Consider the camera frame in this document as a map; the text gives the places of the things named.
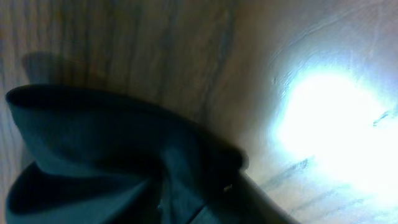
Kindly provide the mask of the black leggings with red waistband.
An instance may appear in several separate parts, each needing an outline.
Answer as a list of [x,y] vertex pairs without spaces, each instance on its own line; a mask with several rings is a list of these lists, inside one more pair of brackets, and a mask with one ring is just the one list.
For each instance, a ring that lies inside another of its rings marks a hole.
[[6,94],[34,161],[8,223],[190,223],[243,166],[232,146],[129,97],[60,85]]

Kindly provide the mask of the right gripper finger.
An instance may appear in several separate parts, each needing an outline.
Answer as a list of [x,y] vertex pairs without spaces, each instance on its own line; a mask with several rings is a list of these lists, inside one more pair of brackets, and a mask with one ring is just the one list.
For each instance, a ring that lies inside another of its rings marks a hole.
[[242,173],[188,221],[191,224],[297,224]]

